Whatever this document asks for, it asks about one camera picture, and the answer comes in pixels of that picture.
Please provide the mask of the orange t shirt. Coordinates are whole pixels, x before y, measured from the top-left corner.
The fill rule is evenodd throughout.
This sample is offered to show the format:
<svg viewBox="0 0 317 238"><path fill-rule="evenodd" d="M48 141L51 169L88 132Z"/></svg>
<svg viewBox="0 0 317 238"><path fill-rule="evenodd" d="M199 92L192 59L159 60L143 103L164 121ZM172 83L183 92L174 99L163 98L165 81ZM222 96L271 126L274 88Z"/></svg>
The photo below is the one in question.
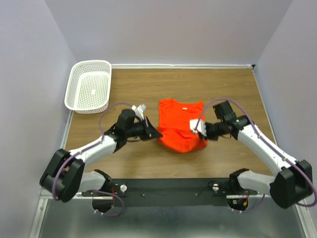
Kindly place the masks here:
<svg viewBox="0 0 317 238"><path fill-rule="evenodd" d="M160 100L157 131L162 134L162 137L158 138L157 142L178 153L189 153L206 148L208 142L190 129L190 120L198 119L203 108L202 101L180 103L174 99Z"/></svg>

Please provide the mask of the white perforated plastic basket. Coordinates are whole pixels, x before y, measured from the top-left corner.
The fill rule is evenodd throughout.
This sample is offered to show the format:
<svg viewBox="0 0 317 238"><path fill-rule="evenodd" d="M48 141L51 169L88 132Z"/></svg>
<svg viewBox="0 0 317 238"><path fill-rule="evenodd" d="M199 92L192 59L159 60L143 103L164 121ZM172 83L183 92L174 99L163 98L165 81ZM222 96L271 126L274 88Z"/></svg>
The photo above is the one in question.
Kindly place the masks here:
<svg viewBox="0 0 317 238"><path fill-rule="evenodd" d="M106 60L76 63L69 75L64 104L78 114L97 114L108 107L111 64Z"/></svg>

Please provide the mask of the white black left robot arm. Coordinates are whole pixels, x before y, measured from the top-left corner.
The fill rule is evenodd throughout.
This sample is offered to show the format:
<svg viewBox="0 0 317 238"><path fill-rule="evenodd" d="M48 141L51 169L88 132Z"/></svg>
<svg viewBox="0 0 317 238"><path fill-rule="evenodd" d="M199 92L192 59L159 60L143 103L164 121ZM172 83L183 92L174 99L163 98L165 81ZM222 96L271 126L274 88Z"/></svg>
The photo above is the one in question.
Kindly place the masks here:
<svg viewBox="0 0 317 238"><path fill-rule="evenodd" d="M99 171L85 173L84 168L120 150L130 137L143 141L161 138L162 134L152 126L143 111L143 106L123 109L117 122L109 130L102 131L95 141L71 151L58 149L40 178L40 186L62 202L88 190L99 196L106 195L110 189L106 174Z"/></svg>

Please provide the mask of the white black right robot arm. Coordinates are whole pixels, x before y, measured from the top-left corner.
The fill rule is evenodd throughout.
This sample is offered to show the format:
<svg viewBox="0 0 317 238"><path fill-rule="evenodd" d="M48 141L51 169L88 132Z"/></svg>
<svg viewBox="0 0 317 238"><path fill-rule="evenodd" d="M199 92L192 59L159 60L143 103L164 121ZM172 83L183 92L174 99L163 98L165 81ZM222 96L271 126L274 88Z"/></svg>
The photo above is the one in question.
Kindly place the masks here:
<svg viewBox="0 0 317 238"><path fill-rule="evenodd" d="M244 114L237 116L231 107L232 103L233 100L227 98L210 101L208 105L212 106L219 121L209 123L199 116L198 119L190 121L190 129L203 140L217 141L219 137L231 135L251 149L265 163L272 175L240 169L231 174L228 181L229 191L239 194L243 190L254 190L270 196L275 204L283 209L293 205L315 206L316 201L310 204L301 203L301 200L317 194L311 164L290 156L269 140L244 109L241 110Z"/></svg>

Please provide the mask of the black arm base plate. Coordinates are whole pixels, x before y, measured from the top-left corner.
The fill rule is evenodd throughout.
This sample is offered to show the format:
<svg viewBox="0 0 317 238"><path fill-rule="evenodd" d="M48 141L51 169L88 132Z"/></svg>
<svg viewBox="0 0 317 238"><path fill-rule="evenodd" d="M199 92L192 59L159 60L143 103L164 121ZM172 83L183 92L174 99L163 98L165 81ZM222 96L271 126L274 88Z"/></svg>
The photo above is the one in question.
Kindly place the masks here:
<svg viewBox="0 0 317 238"><path fill-rule="evenodd" d="M112 187L126 207L227 206L244 193L228 178L113 179Z"/></svg>

